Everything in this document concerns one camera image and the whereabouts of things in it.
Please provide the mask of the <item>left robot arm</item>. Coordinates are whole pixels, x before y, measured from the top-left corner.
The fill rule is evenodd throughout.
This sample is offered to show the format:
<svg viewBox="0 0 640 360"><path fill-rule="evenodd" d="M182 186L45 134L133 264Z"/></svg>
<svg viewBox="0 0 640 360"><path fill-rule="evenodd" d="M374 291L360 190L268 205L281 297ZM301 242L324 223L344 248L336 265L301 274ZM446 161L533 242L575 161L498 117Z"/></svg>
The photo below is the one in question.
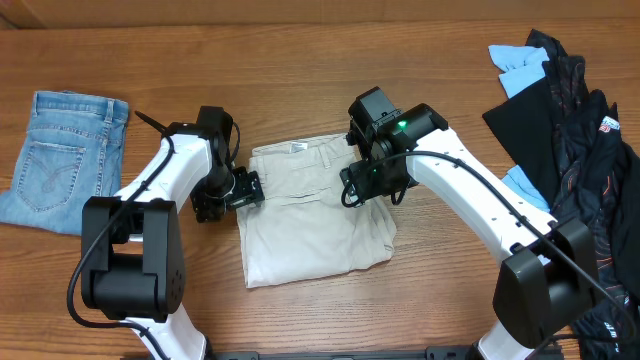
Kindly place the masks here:
<svg viewBox="0 0 640 360"><path fill-rule="evenodd" d="M190 203L204 223L259 205L259 176L235 166L239 127L221 107L203 106L195 122L168 126L138 116L160 133L161 146L128 186L86 201L67 310L86 328L132 330L152 359L212 359L209 338L182 303L179 212Z"/></svg>

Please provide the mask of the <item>beige khaki shorts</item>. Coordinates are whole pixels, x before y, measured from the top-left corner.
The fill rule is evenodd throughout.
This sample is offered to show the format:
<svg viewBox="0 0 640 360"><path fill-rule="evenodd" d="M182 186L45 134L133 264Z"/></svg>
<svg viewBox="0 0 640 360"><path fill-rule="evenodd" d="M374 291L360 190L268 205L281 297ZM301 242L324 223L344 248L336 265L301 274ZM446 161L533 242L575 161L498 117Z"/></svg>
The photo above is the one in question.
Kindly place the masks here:
<svg viewBox="0 0 640 360"><path fill-rule="evenodd" d="M339 173L355 160L342 134L253 149L249 168L265 199L236 212L246 287L366 270L391 259L396 225L385 204L341 203Z"/></svg>

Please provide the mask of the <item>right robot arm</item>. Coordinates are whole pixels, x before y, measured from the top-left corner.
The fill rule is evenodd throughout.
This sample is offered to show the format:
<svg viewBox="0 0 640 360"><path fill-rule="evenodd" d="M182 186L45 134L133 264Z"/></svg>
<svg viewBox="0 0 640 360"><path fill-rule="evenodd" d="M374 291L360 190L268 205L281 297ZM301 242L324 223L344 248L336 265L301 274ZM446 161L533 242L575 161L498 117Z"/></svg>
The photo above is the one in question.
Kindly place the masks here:
<svg viewBox="0 0 640 360"><path fill-rule="evenodd" d="M467 358L560 358L559 331L602 299L588 227L527 203L424 103L402 111L374 87L348 114L346 141L361 158L340 173L343 206L381 196L399 204L410 188L424 185L474 231L499 267L492 300L497 322Z"/></svg>

